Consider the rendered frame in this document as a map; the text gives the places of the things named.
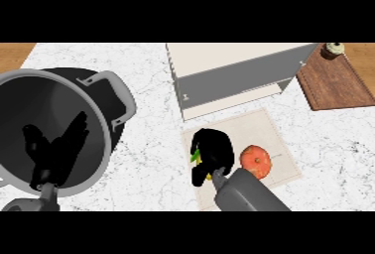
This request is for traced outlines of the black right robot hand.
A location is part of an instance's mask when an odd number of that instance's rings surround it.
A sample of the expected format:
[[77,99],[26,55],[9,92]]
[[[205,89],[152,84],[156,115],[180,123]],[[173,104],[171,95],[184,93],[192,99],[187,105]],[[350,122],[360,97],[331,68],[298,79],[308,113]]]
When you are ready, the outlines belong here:
[[224,169],[224,176],[232,171],[235,152],[227,134],[220,130],[202,128],[192,139],[190,154],[195,154],[195,151],[199,151],[202,163],[192,169],[192,185],[199,187],[207,175],[215,170]]

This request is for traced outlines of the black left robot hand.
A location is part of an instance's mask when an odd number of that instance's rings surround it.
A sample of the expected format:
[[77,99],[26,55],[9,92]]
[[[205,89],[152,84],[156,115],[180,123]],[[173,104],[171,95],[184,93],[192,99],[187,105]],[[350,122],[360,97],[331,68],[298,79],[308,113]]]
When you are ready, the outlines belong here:
[[40,128],[29,124],[22,128],[25,151],[35,164],[29,187],[38,191],[41,185],[65,184],[82,150],[90,130],[87,114],[81,111],[62,136],[49,141]]

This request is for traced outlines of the yellow lemon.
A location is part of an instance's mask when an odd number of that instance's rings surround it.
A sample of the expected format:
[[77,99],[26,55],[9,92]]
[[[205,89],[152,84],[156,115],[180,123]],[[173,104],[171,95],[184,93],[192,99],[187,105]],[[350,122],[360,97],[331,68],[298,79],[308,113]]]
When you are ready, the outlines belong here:
[[[190,156],[190,163],[193,163],[193,162],[196,163],[196,166],[202,163],[199,149],[196,149],[193,155]],[[207,175],[205,179],[207,179],[207,181],[212,180],[212,177],[209,174]]]

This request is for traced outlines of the beige placemat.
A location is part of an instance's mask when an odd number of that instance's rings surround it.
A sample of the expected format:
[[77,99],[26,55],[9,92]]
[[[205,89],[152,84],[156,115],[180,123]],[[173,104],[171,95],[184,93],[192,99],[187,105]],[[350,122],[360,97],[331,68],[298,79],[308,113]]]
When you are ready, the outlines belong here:
[[[205,128],[223,131],[229,135],[233,144],[235,165],[227,177],[236,169],[242,169],[240,154],[251,145],[260,146],[271,157],[271,171],[260,180],[269,190],[301,177],[301,172],[266,109],[251,111],[227,120],[207,124]],[[195,188],[195,193],[201,210],[220,209],[214,202],[217,191],[212,180],[205,181],[202,186]]]

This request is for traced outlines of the grey and cream tiered shelf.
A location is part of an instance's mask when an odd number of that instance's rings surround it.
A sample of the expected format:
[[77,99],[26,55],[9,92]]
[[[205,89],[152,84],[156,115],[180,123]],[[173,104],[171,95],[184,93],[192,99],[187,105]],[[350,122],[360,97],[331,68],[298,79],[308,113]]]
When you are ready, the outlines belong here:
[[280,94],[317,43],[167,43],[183,120]]

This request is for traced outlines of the large black cooking pot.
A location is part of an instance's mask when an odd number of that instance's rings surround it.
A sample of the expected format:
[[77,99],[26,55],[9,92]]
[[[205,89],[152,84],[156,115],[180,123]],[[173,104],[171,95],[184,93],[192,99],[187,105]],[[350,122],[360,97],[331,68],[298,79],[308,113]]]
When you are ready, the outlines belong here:
[[80,113],[90,134],[59,196],[72,196],[97,182],[108,167],[124,123],[136,103],[118,75],[75,67],[22,68],[0,73],[0,188],[29,187],[34,162],[26,155],[22,127],[35,125],[46,138],[62,136]]

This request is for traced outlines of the orange round fruit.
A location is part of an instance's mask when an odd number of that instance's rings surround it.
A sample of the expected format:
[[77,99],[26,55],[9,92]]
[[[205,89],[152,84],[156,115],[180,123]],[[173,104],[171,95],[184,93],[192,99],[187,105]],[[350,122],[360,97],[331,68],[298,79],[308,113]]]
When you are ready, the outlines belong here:
[[251,145],[240,154],[240,166],[248,170],[255,178],[261,180],[271,171],[271,158],[267,151],[255,145]]

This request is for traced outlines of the brown wooden cutting board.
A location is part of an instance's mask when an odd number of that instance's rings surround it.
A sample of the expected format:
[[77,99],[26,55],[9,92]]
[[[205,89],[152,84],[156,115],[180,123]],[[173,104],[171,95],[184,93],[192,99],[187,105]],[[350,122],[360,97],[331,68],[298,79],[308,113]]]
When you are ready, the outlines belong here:
[[297,72],[297,81],[313,111],[375,106],[375,96],[345,55],[328,60],[320,43]]

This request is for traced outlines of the dark cupcake with pale topping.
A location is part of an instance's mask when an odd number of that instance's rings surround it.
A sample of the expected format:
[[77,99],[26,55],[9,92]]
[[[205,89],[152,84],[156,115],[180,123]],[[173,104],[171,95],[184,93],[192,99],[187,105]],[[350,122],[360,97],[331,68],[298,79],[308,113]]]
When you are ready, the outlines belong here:
[[332,61],[344,53],[342,43],[325,43],[320,49],[320,56]]

